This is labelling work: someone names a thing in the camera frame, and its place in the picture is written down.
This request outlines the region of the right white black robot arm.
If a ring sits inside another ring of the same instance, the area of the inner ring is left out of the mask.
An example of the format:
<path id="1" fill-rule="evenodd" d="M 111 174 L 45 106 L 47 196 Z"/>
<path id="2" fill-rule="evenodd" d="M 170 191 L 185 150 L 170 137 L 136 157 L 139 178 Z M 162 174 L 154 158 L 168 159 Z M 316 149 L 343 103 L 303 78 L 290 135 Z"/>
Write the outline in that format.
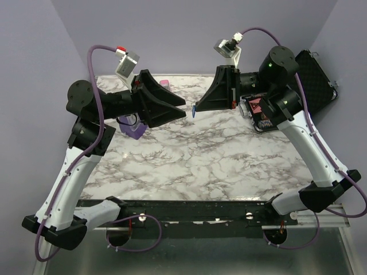
<path id="1" fill-rule="evenodd" d="M 289 139 L 313 179 L 299 191 L 274 196 L 267 202 L 264 219 L 275 225 L 284 215 L 301 210 L 327 209 L 361 180 L 347 168 L 319 135 L 298 93 L 288 87 L 297 78 L 299 65 L 291 50 L 274 46 L 255 73 L 240 73 L 234 65 L 218 66 L 214 81 L 193 112 L 234 109 L 241 97 L 260 92 L 262 113 Z"/>

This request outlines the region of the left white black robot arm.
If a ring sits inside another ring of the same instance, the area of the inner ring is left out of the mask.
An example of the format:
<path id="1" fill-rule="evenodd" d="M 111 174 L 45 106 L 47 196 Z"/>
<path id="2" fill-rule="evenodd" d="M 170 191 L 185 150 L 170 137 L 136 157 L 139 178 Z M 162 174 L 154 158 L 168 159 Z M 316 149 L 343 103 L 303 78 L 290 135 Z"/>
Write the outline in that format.
<path id="1" fill-rule="evenodd" d="M 85 210 L 76 210 L 90 174 L 116 131 L 103 125 L 99 111 L 105 119 L 137 115 L 143 124 L 155 128 L 185 117 L 185 111 L 180 109 L 185 104 L 183 98 L 156 82 L 148 70 L 133 77 L 130 89 L 114 93 L 94 91 L 86 80 L 74 82 L 68 90 L 66 109 L 77 119 L 67 141 L 63 166 L 44 204 L 24 218 L 22 227 L 58 248 L 73 250 L 87 231 L 109 222 L 123 225 L 127 219 L 126 203 L 113 196 Z"/>

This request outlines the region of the blue key tag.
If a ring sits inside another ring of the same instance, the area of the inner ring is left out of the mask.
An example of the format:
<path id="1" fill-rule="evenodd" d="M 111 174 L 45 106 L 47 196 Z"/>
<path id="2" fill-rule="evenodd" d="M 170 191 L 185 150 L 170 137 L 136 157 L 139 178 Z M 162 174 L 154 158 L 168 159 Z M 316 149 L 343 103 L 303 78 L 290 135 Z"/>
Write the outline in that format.
<path id="1" fill-rule="evenodd" d="M 192 105 L 192 118 L 194 119 L 196 116 L 196 104 Z"/>

